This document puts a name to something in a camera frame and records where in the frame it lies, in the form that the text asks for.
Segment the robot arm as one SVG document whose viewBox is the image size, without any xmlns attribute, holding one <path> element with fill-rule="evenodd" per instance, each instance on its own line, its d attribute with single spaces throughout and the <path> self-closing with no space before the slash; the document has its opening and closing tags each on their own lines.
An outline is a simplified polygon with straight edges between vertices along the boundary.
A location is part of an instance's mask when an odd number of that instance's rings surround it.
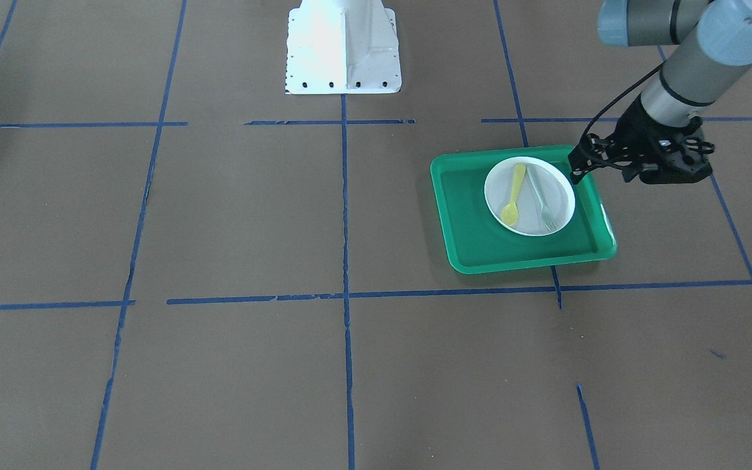
<svg viewBox="0 0 752 470">
<path fill-rule="evenodd" d="M 650 185 L 711 176 L 702 113 L 752 68 L 752 1 L 605 1 L 597 32 L 609 46 L 674 51 L 636 81 L 642 92 L 612 134 L 583 131 L 568 155 L 572 183 L 602 168 Z"/>
</svg>

